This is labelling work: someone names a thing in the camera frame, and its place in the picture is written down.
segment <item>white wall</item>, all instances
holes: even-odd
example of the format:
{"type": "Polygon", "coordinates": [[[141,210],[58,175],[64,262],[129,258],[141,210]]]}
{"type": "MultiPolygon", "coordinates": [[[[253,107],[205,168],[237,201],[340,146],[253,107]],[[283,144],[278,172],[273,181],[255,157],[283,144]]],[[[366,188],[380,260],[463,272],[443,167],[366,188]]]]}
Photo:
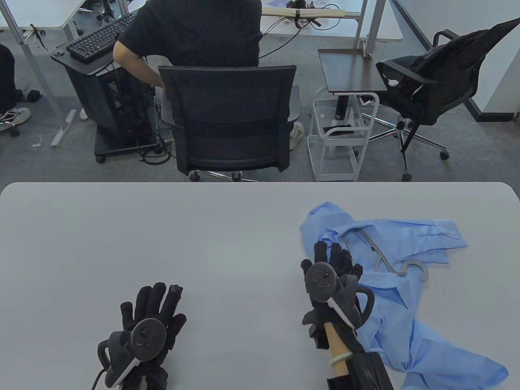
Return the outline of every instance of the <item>white wall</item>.
{"type": "MultiPolygon", "coordinates": [[[[520,16],[520,0],[399,0],[430,40],[437,31],[457,34],[488,29],[520,16]]],[[[473,100],[483,112],[515,112],[520,106],[520,26],[486,57],[473,100]]]]}

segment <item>black pants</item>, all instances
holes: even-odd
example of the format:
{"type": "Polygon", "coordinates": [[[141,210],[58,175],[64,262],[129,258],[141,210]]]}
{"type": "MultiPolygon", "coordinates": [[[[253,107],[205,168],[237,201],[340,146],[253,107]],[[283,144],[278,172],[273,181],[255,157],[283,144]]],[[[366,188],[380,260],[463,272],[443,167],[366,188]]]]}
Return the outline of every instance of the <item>black pants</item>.
{"type": "Polygon", "coordinates": [[[0,116],[16,106],[15,58],[0,44],[0,116]]]}

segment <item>metal pole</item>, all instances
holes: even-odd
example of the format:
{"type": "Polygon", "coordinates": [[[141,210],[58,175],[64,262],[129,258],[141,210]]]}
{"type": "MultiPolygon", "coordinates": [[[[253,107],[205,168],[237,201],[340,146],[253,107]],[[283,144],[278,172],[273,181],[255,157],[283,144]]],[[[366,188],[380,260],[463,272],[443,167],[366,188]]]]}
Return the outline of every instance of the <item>metal pole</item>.
{"type": "Polygon", "coordinates": [[[372,57],[375,41],[378,38],[379,26],[381,25],[381,19],[383,18],[383,12],[385,10],[385,4],[386,0],[376,0],[374,16],[372,18],[372,23],[370,24],[368,40],[365,46],[365,57],[367,58],[372,57]]]}
{"type": "Polygon", "coordinates": [[[18,41],[18,44],[22,47],[22,50],[25,53],[25,56],[29,60],[29,64],[31,64],[31,67],[34,70],[36,77],[40,81],[43,91],[45,92],[45,95],[47,96],[47,100],[49,101],[50,106],[52,107],[54,113],[58,117],[58,120],[61,122],[61,126],[67,127],[68,124],[65,121],[65,114],[61,111],[61,108],[58,105],[58,103],[56,103],[53,93],[50,90],[49,84],[47,84],[47,80],[45,80],[45,77],[43,76],[43,73],[42,73],[40,67],[36,63],[36,60],[34,59],[34,56],[31,53],[31,50],[29,49],[27,43],[23,39],[22,32],[20,31],[20,28],[16,24],[16,20],[13,17],[11,10],[7,6],[7,3],[5,0],[0,0],[0,11],[2,12],[2,15],[4,16],[4,19],[7,22],[7,25],[11,29],[11,32],[13,33],[16,40],[18,41]]]}
{"type": "Polygon", "coordinates": [[[128,12],[128,4],[126,3],[126,0],[118,0],[119,9],[121,10],[121,16],[127,16],[130,14],[128,12]]]}
{"type": "Polygon", "coordinates": [[[363,0],[363,5],[361,6],[361,15],[358,19],[358,29],[356,31],[356,40],[354,42],[354,49],[359,47],[359,37],[361,36],[361,28],[363,27],[363,21],[365,20],[365,12],[367,10],[368,0],[363,0]]]}

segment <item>floor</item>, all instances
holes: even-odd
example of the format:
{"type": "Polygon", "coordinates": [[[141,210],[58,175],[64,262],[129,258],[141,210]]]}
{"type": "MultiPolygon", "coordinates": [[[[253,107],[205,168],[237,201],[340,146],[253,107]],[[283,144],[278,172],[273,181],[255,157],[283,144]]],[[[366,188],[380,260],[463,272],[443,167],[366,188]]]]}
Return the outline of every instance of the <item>floor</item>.
{"type": "MultiPolygon", "coordinates": [[[[378,43],[374,59],[396,58],[423,52],[400,14],[395,11],[404,39],[399,43],[378,43]]],[[[99,22],[91,15],[77,15],[76,21],[86,32],[99,22]]],[[[65,42],[62,32],[48,31],[44,43],[49,49],[65,42]]],[[[278,47],[284,37],[266,36],[261,52],[278,47]]],[[[16,82],[20,89],[41,89],[20,47],[9,31],[0,33],[0,43],[8,46],[16,57],[16,82]]],[[[317,56],[317,48],[342,47],[336,38],[304,39],[296,37],[289,45],[261,61],[261,65],[295,64],[296,83],[302,101],[301,122],[309,128],[309,108],[315,91],[324,85],[317,56]]],[[[80,103],[65,70],[53,62],[49,53],[36,40],[31,41],[36,60],[49,81],[52,91],[64,112],[80,108],[80,103]]],[[[20,107],[33,113],[27,124],[20,127],[21,135],[11,138],[0,133],[0,191],[16,181],[187,181],[176,169],[174,160],[161,166],[139,162],[138,155],[108,158],[97,164],[94,158],[95,125],[76,118],[58,148],[50,143],[58,130],[58,122],[45,99],[20,107]]],[[[396,112],[381,108],[379,117],[393,122],[396,112]]],[[[375,132],[382,131],[377,127],[375,132]]],[[[520,193],[518,166],[520,157],[520,129],[514,123],[476,123],[464,106],[441,116],[435,126],[425,127],[420,134],[448,147],[451,158],[441,161],[438,151],[413,142],[407,153],[414,181],[502,181],[520,193]]],[[[369,145],[360,181],[399,181],[402,162],[397,140],[386,137],[369,145]]],[[[267,169],[247,173],[248,178],[266,181],[313,181],[305,142],[291,153],[290,167],[279,173],[267,169]]]]}

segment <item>black glove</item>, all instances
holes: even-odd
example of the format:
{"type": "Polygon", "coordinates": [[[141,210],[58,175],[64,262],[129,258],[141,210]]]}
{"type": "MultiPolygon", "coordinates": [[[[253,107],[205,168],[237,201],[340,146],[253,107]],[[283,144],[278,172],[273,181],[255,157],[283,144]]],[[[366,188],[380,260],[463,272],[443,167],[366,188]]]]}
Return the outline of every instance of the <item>black glove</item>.
{"type": "Polygon", "coordinates": [[[165,390],[168,374],[161,368],[169,350],[175,344],[175,337],[186,323],[184,314],[175,314],[175,309],[179,303],[182,288],[177,285],[170,286],[161,311],[161,301],[166,292],[164,283],[156,283],[153,288],[143,287],[137,294],[135,303],[135,314],[131,302],[121,304],[121,315],[123,317],[123,329],[131,332],[135,326],[145,318],[155,318],[162,322],[166,327],[166,342],[159,354],[150,361],[142,362],[123,380],[123,390],[137,390],[141,383],[141,378],[146,377],[148,390],[165,390]]]}
{"type": "MultiPolygon", "coordinates": [[[[314,245],[314,261],[315,263],[327,261],[327,244],[325,242],[319,241],[314,245]]],[[[361,275],[363,275],[363,267],[359,264],[353,265],[350,252],[342,249],[338,243],[332,244],[329,264],[336,271],[340,281],[344,275],[355,275],[358,280],[361,278],[361,275]]],[[[312,265],[313,263],[309,259],[302,261],[301,267],[304,275],[307,274],[307,271],[309,271],[312,265]]],[[[316,302],[312,298],[310,301],[314,309],[304,316],[302,324],[312,325],[309,334],[314,338],[317,348],[329,349],[324,324],[331,322],[341,340],[352,353],[364,352],[363,346],[357,340],[356,331],[349,327],[329,305],[316,302]]],[[[361,312],[357,297],[355,299],[355,305],[361,312]]]]}

